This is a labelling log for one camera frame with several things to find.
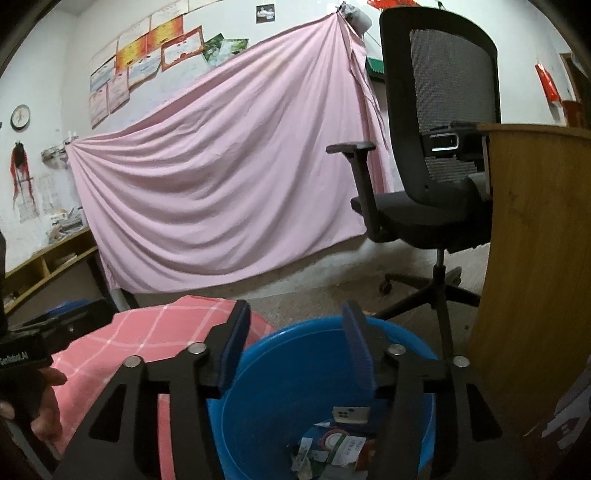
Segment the chair armrest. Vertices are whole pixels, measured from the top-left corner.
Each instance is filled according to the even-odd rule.
[[[338,143],[336,145],[330,145],[326,147],[326,153],[355,153],[358,151],[371,151],[375,150],[375,145],[372,142],[350,142],[350,143]]]
[[[371,183],[368,169],[368,153],[375,150],[371,142],[351,142],[330,145],[326,147],[328,154],[342,153],[353,170],[353,178],[361,204],[363,223],[367,229],[367,236],[374,242],[381,242],[380,231],[382,229],[379,221],[378,207],[375,203],[374,187]]]

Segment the wall clock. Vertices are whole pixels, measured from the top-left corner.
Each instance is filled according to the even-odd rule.
[[[25,130],[31,122],[31,110],[26,105],[19,105],[14,109],[10,117],[10,124],[12,129],[20,132]]]

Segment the blue plastic bucket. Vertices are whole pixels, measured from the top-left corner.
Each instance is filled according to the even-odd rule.
[[[409,331],[382,320],[393,343],[436,359]],[[294,480],[292,448],[314,424],[332,418],[333,407],[386,411],[384,400],[355,382],[342,318],[309,320],[279,330],[247,349],[236,380],[221,400],[210,400],[217,451],[227,480]],[[424,396],[421,468],[433,457],[434,396]]]

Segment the pink sheet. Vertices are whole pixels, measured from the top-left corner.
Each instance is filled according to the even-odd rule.
[[[392,190],[365,46],[340,14],[259,43],[119,133],[68,148],[111,288],[186,291],[287,265],[365,232],[327,145],[371,140]]]
[[[53,367],[68,377],[64,386],[55,387],[64,426],[64,436],[56,444],[58,450],[63,453],[66,449],[80,422],[127,357],[139,355],[147,362],[171,358],[191,343],[203,342],[213,326],[226,322],[233,307],[231,300],[183,297],[170,305],[119,313],[109,326],[54,355]],[[246,346],[273,331],[252,312]],[[160,469],[163,480],[173,480],[168,396],[161,395],[158,403]]]

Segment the pink plaid cloth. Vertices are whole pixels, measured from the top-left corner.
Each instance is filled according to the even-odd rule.
[[[194,342],[202,342],[211,327],[225,323],[234,301],[183,297],[170,305],[131,310],[115,315],[113,322],[73,342],[68,350],[54,355],[53,367],[64,372],[68,382],[56,387],[64,436],[56,444],[63,452],[100,392],[131,355],[147,362],[170,358]],[[250,346],[273,332],[260,315],[252,313]],[[174,479],[170,440],[168,396],[158,405],[158,437],[163,480]]]

